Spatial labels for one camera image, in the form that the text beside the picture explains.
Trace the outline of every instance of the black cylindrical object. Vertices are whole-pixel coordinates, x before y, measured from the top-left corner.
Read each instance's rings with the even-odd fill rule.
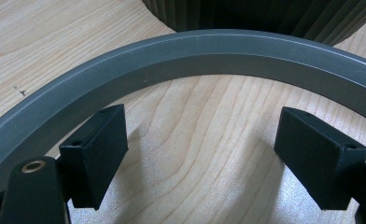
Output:
[[[335,45],[366,22],[366,0],[143,0],[177,32],[248,29]]]

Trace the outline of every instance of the black plastic block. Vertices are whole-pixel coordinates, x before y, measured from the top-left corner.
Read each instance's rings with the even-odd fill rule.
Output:
[[[274,150],[321,209],[348,207],[349,172],[365,163],[365,146],[305,111],[283,107]]]
[[[128,151],[124,105],[97,112],[60,145],[60,151],[73,205],[99,209]]]
[[[0,223],[70,223],[56,160],[32,158],[11,171]]]

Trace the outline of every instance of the gray plastic ring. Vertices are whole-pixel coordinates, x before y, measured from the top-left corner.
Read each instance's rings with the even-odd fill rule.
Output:
[[[44,155],[120,97],[177,77],[270,78],[324,95],[366,117],[366,60],[291,36],[208,30],[115,49],[51,81],[0,118],[0,191],[19,162]]]

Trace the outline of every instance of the wood grain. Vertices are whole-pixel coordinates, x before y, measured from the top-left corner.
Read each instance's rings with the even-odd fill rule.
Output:
[[[171,33],[140,0],[0,1],[0,116],[97,55]],[[336,48],[366,58],[366,25]],[[74,223],[354,222],[354,201],[347,212],[320,211],[273,150],[283,105],[366,146],[366,119],[350,109],[288,84],[230,75],[163,82],[120,103],[130,150],[99,211],[69,204]]]

